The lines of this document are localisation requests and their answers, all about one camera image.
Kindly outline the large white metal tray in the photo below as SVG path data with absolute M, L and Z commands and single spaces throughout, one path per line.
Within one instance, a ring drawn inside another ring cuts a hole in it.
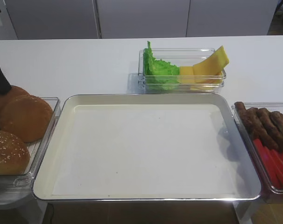
M 68 98 L 32 186 L 45 201 L 241 201 L 261 190 L 213 93 Z

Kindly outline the flat yellow cheese slice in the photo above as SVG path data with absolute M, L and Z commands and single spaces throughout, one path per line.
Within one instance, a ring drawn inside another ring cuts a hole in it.
M 194 84 L 194 72 L 192 66 L 181 66 L 179 67 L 178 82 L 181 84 Z

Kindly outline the red tomato slice left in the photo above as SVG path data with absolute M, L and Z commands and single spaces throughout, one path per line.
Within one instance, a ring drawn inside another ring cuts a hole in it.
M 253 140 L 255 147 L 257 148 L 258 154 L 263 162 L 263 165 L 268 173 L 269 179 L 272 183 L 272 186 L 276 188 L 281 187 L 281 183 L 277 176 L 276 168 L 273 163 L 271 154 L 267 147 L 265 147 L 259 138 Z

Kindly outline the leftmost brown meat patty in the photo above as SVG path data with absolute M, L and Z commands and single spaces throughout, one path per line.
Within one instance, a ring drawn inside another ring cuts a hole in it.
M 235 106 L 235 108 L 238 112 L 238 115 L 239 115 L 244 127 L 246 128 L 248 134 L 250 135 L 251 139 L 255 140 L 255 139 L 259 138 L 261 140 L 262 144 L 264 146 L 267 146 L 267 143 L 269 142 L 270 137 L 268 136 L 265 129 L 260 130 L 260 131 L 253 129 L 252 122 L 248 118 L 247 109 L 245 108 L 244 103 L 241 102 L 241 101 L 235 102 L 234 106 Z

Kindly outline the plain bun rear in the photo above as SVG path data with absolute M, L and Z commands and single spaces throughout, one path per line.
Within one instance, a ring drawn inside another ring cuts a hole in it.
M 20 95 L 28 95 L 29 93 L 21 87 L 12 85 L 12 89 L 5 95 L 0 95 L 0 111 L 13 98 Z

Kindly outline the red tomato slice middle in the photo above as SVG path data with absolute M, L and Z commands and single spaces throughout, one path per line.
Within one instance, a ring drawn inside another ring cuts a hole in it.
M 270 150 L 270 155 L 273 159 L 276 175 L 281 184 L 283 185 L 283 160 L 279 156 L 278 152 L 275 150 Z

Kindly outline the green lettuce leaf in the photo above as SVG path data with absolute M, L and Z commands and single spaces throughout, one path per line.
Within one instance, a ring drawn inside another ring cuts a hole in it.
M 143 52 L 143 71 L 146 84 L 151 90 L 170 91 L 179 84 L 177 80 L 180 74 L 179 67 L 162 59 L 156 59 L 150 41 L 147 41 L 147 48 Z

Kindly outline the clear patty tomato container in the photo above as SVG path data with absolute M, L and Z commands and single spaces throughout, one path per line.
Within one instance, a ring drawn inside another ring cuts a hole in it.
M 279 102 L 276 102 L 276 103 L 244 103 L 244 105 L 245 105 L 246 109 L 249 109 L 251 107 L 256 107 L 258 109 L 266 108 L 270 112 L 279 111 L 280 113 L 283 114 L 283 103 L 279 103 Z M 243 139 L 246 142 L 248 150 L 249 150 L 249 152 L 252 156 L 252 160 L 256 165 L 256 169 L 257 169 L 262 181 L 264 182 L 265 187 L 268 188 L 268 190 L 270 192 L 272 192 L 274 195 L 282 195 L 283 196 L 283 185 L 281 185 L 280 188 L 276 188 L 276 187 L 272 186 L 272 183 L 269 179 L 268 173 L 267 173 L 267 171 L 266 171 L 266 169 L 263 165 L 263 162 L 262 162 L 262 160 L 261 160 L 261 158 L 258 154 L 257 148 L 255 147 L 253 140 L 251 139 L 250 135 L 248 134 L 246 128 L 244 127 L 234 105 L 232 106 L 232 109 L 233 109 L 233 117 L 234 117 L 234 119 L 237 123 L 237 127 L 238 127 Z M 278 152 L 278 154 L 281 157 L 281 159 L 283 160 L 282 152 Z

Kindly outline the plain bun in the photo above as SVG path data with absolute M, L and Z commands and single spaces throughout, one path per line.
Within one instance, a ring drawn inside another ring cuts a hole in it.
M 23 142 L 41 139 L 53 110 L 40 97 L 21 95 L 10 100 L 0 111 L 0 130 L 12 133 Z
M 20 95 L 28 95 L 29 93 L 21 87 L 12 85 L 12 89 L 5 95 L 0 95 L 0 111 L 13 98 Z

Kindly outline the plain bun front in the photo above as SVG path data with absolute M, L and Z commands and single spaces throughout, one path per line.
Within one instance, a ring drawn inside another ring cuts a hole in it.
M 0 111 L 0 130 L 12 133 L 23 142 L 41 139 L 53 110 L 40 97 L 21 95 L 10 100 Z

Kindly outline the sesame seed bun top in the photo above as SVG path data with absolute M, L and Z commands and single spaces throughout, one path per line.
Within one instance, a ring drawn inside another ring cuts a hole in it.
M 21 175 L 30 160 L 25 143 L 14 134 L 0 130 L 0 175 Z

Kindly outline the clear lettuce cheese container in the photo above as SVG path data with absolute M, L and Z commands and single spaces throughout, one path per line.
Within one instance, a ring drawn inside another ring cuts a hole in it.
M 174 75 L 170 70 L 163 75 L 150 75 L 146 72 L 144 58 L 147 56 L 144 49 L 139 51 L 138 86 L 144 93 L 189 93 L 212 92 L 218 93 L 224 87 L 226 73 L 224 70 L 212 76 L 194 75 L 191 67 L 201 63 L 215 52 L 213 48 L 153 48 L 152 55 L 158 61 L 166 62 L 167 66 L 176 66 Z

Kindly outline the upright yellow cheese slice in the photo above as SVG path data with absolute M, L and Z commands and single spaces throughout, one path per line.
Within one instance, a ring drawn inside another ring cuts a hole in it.
M 228 56 L 223 46 L 220 46 L 204 61 L 193 65 L 195 76 L 213 76 L 221 72 L 229 64 Z

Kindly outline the clear plastic bun container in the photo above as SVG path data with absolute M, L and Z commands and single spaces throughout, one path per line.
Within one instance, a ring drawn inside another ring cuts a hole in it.
M 9 191 L 29 190 L 32 186 L 32 183 L 47 151 L 49 140 L 51 139 L 61 113 L 59 98 L 45 97 L 43 98 L 43 100 L 45 100 L 53 110 L 53 115 L 50 119 L 46 132 L 40 140 L 26 144 L 29 150 L 30 160 L 23 174 L 0 175 L 1 188 L 5 188 Z

